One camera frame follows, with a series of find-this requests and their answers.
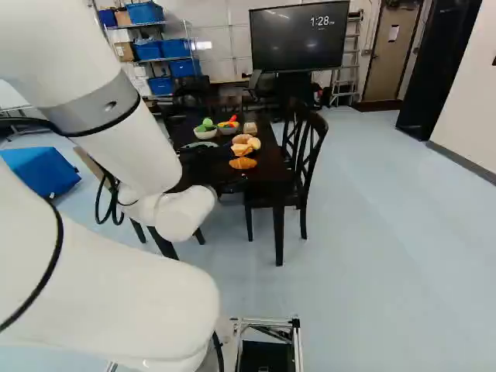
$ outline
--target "black door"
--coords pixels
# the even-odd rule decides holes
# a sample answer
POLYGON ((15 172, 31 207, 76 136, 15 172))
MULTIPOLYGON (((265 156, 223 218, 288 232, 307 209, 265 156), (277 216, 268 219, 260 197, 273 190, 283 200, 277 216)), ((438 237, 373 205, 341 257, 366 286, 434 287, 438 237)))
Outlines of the black door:
POLYGON ((467 47, 482 0, 434 0, 396 128, 428 140, 467 47))

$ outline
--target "blue storage box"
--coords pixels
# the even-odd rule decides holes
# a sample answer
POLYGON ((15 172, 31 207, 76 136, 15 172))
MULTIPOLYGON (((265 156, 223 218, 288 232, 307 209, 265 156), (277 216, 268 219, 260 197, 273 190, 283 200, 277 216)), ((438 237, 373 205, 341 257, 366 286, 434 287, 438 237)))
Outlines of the blue storage box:
POLYGON ((142 45, 134 43, 134 50, 140 60, 155 60, 157 58, 162 58, 160 41, 150 41, 149 43, 142 45))
POLYGON ((98 10, 98 17, 100 18, 100 22, 107 27, 117 26, 117 19, 115 19, 114 9, 98 10))
POLYGON ((148 85, 154 95, 171 95, 173 93, 170 77, 152 77, 148 79, 148 85))
POLYGON ((166 58, 190 57, 188 39, 173 39, 160 42, 162 54, 166 58))
POLYGON ((199 60, 173 60, 169 63, 170 73, 176 78, 184 76, 201 75, 202 69, 199 60))
POLYGON ((132 23, 150 23, 164 20, 164 9, 154 2, 126 5, 132 23))

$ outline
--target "ladder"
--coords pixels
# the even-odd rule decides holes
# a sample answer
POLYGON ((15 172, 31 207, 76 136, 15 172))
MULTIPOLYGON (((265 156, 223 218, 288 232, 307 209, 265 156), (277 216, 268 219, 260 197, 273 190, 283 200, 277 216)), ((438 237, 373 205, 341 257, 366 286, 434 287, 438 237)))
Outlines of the ladder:
POLYGON ((339 105, 339 99, 345 98, 350 103, 355 102, 358 92, 358 84, 360 83, 359 72, 360 72, 360 47, 358 44, 358 39, 360 38, 360 26, 363 20, 363 10, 359 12, 353 12, 348 15, 348 25, 354 25, 354 31, 352 33, 347 33, 345 38, 345 45, 349 44, 346 41, 349 39, 353 40, 353 48, 345 49, 344 55, 351 55, 351 63, 343 64, 341 67, 335 69, 331 75, 331 98, 329 104, 333 103, 336 107, 339 105), (349 77, 343 79, 343 72, 349 71, 349 77), (342 91, 342 88, 347 87, 347 91, 342 91))

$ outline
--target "chair leg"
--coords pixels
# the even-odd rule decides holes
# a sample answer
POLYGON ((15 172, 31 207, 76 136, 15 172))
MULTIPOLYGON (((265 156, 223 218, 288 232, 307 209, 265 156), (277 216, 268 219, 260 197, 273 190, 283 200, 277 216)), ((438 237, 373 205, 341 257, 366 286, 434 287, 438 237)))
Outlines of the chair leg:
POLYGON ((203 237, 203 233, 199 227, 195 231, 195 236, 196 236, 196 240, 200 243, 200 245, 204 246, 206 241, 205 241, 205 238, 203 237))
POLYGON ((274 218, 276 266, 282 266, 284 262, 284 206, 274 206, 272 208, 272 213, 274 218))
POLYGON ((246 229, 248 230, 248 241, 253 242, 253 224, 251 220, 251 208, 245 205, 246 229))
POLYGON ((146 237, 145 233, 143 232, 143 227, 141 227, 141 225, 134 219, 129 220, 131 221, 131 225, 133 225, 134 231, 136 231, 139 241, 143 244, 146 243, 146 237))
POLYGON ((300 229, 301 229, 301 238, 307 239, 307 205, 304 203, 301 205, 300 209, 300 229))
POLYGON ((160 236, 160 234, 152 226, 148 226, 148 231, 153 237, 153 240, 155 240, 155 243, 158 245, 158 249, 165 257, 179 261, 179 257, 177 256, 176 250, 171 242, 160 236))

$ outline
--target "dining table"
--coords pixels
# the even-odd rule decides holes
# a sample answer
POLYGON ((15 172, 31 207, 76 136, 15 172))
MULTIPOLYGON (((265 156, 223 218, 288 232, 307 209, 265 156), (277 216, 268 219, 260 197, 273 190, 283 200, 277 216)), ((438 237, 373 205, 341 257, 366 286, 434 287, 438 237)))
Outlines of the dining table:
MULTIPOLYGON (((218 113, 211 117, 214 123, 229 119, 232 113, 218 113)), ((284 262, 284 196, 291 186, 293 173, 284 161, 284 155, 277 144, 269 116, 264 112, 242 112, 236 115, 239 122, 237 133, 224 136, 217 130, 211 139, 198 139, 193 128, 202 124, 199 115, 186 115, 184 120, 169 128, 170 141, 179 154, 183 174, 179 183, 169 192, 182 191, 193 184, 214 188, 220 197, 223 193, 244 192, 249 189, 263 190, 273 210, 274 245, 276 265, 284 262), (248 157, 257 161, 251 169, 238 170, 229 165, 236 156, 231 150, 236 134, 243 132, 245 122, 255 122, 261 148, 248 157)))

